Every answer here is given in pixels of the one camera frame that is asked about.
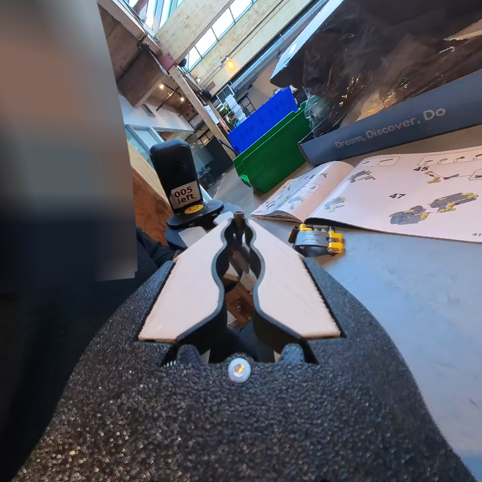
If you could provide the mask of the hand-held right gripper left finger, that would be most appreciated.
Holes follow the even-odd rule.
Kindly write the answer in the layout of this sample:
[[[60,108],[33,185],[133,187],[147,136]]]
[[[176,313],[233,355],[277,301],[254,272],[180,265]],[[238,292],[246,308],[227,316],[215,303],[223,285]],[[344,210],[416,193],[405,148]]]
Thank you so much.
[[[227,331],[222,277],[229,267],[232,219],[179,255],[148,314],[139,341],[217,344]]]

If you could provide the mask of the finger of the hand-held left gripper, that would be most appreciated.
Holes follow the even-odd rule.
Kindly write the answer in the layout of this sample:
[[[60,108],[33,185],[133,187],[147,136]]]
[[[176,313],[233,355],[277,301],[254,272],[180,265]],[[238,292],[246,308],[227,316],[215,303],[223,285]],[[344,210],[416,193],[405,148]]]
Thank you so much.
[[[221,221],[231,219],[231,212],[211,214],[178,232],[178,250],[186,250],[217,227]]]

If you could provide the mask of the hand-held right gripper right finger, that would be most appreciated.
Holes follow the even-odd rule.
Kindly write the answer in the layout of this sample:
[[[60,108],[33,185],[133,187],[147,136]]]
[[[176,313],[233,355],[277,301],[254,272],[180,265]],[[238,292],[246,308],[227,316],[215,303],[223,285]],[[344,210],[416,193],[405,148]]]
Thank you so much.
[[[253,288],[254,330],[264,342],[339,338],[341,330],[304,258],[265,228],[246,221]]]

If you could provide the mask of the person's left forearm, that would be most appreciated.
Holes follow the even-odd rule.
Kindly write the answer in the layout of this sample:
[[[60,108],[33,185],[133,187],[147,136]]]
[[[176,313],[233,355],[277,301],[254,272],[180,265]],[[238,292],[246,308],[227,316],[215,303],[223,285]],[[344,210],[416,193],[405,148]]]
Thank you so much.
[[[169,246],[155,241],[138,225],[136,225],[136,240],[157,268],[160,268],[165,262],[173,261],[175,251]]]

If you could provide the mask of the wooden desk leg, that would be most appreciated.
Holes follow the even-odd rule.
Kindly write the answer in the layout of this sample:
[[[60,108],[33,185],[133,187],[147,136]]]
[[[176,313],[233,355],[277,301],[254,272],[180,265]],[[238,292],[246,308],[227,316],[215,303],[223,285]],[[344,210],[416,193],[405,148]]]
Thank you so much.
[[[227,315],[227,327],[240,331],[245,328],[253,318],[254,299],[253,290],[256,284],[256,277],[250,270],[238,272],[230,264],[222,277],[225,288],[225,302]]]

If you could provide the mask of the grey yellow brick subassembly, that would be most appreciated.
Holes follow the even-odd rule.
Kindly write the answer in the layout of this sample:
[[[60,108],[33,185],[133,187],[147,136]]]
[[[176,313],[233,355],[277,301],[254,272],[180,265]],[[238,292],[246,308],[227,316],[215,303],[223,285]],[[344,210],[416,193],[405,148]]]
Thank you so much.
[[[332,226],[298,224],[294,225],[288,235],[288,243],[298,253],[307,256],[309,250],[321,255],[340,255],[345,252],[343,234],[336,232]]]

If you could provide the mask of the blue plastic bin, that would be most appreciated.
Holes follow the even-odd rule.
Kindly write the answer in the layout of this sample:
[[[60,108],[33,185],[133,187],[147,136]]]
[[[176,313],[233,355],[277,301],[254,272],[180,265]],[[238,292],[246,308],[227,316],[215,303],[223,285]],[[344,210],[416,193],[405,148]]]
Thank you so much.
[[[243,153],[286,116],[297,111],[291,88],[280,90],[229,133],[235,152]]]

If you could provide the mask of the green plastic bin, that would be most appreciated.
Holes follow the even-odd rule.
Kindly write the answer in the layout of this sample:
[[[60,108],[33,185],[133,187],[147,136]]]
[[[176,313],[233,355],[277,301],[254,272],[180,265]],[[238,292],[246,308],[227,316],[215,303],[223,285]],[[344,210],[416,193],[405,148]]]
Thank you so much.
[[[267,193],[298,169],[305,158],[298,143],[310,132],[303,102],[234,160],[241,180],[255,191]]]

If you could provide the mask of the white building instruction booklet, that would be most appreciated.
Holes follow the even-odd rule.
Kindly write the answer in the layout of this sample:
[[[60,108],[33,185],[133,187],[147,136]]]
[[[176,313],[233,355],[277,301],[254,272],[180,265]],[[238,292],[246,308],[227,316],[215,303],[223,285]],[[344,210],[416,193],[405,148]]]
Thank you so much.
[[[481,147],[331,161],[286,181],[252,216],[481,244]]]

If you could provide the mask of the dark grey cardboard box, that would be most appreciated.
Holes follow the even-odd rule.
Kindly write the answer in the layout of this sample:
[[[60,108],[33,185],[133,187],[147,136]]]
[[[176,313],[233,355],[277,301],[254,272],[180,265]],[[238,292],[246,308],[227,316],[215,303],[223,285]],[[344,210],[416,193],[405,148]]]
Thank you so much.
[[[286,49],[270,78],[273,85],[304,90],[299,51],[342,2],[327,1]],[[481,21],[457,36],[466,34],[468,38],[478,33]],[[299,142],[299,148],[311,165],[319,165],[480,124],[481,69],[319,137],[311,131]]]

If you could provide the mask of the clear plastic bag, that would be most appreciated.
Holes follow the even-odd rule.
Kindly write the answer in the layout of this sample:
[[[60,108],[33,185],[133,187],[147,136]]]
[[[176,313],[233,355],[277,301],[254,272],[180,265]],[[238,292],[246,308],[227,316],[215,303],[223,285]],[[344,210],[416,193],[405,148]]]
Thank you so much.
[[[481,69],[481,1],[343,1],[299,51],[314,137]]]

